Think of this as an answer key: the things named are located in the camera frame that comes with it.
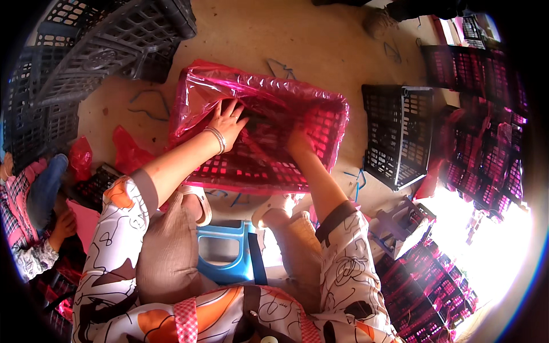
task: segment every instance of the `sandal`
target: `sandal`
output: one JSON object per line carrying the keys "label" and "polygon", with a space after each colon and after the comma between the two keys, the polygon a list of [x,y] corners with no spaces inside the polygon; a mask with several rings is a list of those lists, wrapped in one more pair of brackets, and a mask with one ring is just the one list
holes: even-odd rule
{"label": "sandal", "polygon": [[211,207],[210,207],[210,203],[208,202],[208,199],[206,198],[206,193],[204,193],[204,188],[189,186],[189,185],[181,185],[177,189],[177,191],[183,195],[194,194],[198,197],[198,200],[200,201],[200,204],[202,206],[202,212],[204,214],[202,215],[202,218],[200,218],[200,220],[197,221],[197,226],[208,225],[211,222]]}
{"label": "sandal", "polygon": [[255,228],[259,230],[265,230],[267,227],[263,224],[262,218],[265,213],[267,213],[267,211],[271,209],[283,210],[288,214],[288,216],[291,217],[293,208],[299,203],[301,199],[303,199],[304,196],[305,194],[303,193],[273,195],[261,206],[259,206],[257,210],[255,210],[254,214],[251,216],[251,223],[254,225]]}

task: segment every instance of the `concrete floor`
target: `concrete floor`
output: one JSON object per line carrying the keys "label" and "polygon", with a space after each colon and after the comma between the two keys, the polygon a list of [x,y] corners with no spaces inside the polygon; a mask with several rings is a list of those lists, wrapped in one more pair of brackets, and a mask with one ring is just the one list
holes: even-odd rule
{"label": "concrete floor", "polygon": [[[166,116],[158,94],[142,95],[130,104],[140,90],[162,91],[171,107],[180,71],[195,59],[226,64],[248,72],[270,74],[266,59],[272,58],[293,68],[296,78],[347,97],[350,122],[340,146],[332,175],[351,197],[355,178],[343,172],[357,173],[367,145],[367,117],[363,109],[362,84],[400,84],[424,86],[424,63],[417,45],[438,44],[428,17],[408,20],[374,41],[366,35],[361,23],[371,7],[383,7],[387,0],[373,0],[362,8],[345,5],[315,7],[310,0],[200,0],[193,1],[198,34],[180,44],[165,84],[129,81],[110,77],[79,108],[79,136],[85,135],[93,150],[93,161],[114,165],[113,129],[121,124],[138,145],[155,155],[167,145],[167,123],[151,120],[144,113],[127,109],[147,109]],[[401,63],[385,53],[384,42],[401,55]],[[374,177],[366,175],[367,184],[360,191],[362,211],[374,216],[379,209],[390,209],[406,188],[393,193]],[[251,199],[258,204],[264,199]],[[232,200],[212,205],[229,217],[249,217],[254,205],[228,210]],[[300,208],[311,204],[304,199]]]}

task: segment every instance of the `person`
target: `person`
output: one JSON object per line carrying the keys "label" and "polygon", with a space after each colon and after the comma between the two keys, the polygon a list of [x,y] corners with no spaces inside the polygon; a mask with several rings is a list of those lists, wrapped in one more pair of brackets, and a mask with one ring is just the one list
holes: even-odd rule
{"label": "person", "polygon": [[[335,3],[361,7],[371,0],[312,0],[313,5]],[[472,15],[480,12],[483,2],[488,0],[395,0],[384,8],[376,8],[362,23],[366,32],[374,39],[381,39],[385,33],[400,22],[418,18],[421,15],[436,15],[441,19]]]}
{"label": "person", "polygon": [[[197,271],[197,226],[211,220],[204,191],[180,186],[229,151],[248,119],[233,100],[200,134],[118,179],[90,244],[73,307],[73,342],[384,342],[399,340],[385,309],[368,223],[322,166],[306,133],[287,149],[318,219],[292,215],[299,198],[275,195],[253,215],[272,229],[287,279],[219,288]],[[151,215],[169,199],[169,209]]]}
{"label": "person", "polygon": [[[13,175],[13,157],[7,152],[0,167],[0,210],[2,227],[15,264],[24,282],[51,269],[59,258],[65,238],[76,233],[72,212],[52,220],[52,211],[68,159],[58,154]],[[46,231],[54,226],[51,234]]]}

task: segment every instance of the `sunlight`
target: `sunlight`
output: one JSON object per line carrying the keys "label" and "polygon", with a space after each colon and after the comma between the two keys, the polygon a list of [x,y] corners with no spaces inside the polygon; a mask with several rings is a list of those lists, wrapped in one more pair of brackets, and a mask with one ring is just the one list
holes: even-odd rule
{"label": "sunlight", "polygon": [[479,297],[477,308],[489,301],[500,301],[526,257],[532,230],[530,213],[511,203],[509,210],[502,213],[502,223],[481,215],[468,245],[472,202],[466,203],[456,192],[439,186],[432,198],[421,199],[420,203],[437,215],[431,238],[466,274],[469,286]]}

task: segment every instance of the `bracelet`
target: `bracelet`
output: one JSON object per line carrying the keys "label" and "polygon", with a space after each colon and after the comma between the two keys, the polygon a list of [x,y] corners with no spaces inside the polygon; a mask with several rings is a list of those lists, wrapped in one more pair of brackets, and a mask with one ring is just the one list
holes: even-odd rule
{"label": "bracelet", "polygon": [[219,146],[221,148],[221,151],[219,151],[218,155],[221,155],[225,152],[225,149],[227,148],[227,143],[225,142],[225,137],[219,132],[216,128],[213,128],[211,126],[206,126],[204,131],[210,131],[214,134],[215,138],[219,141]]}

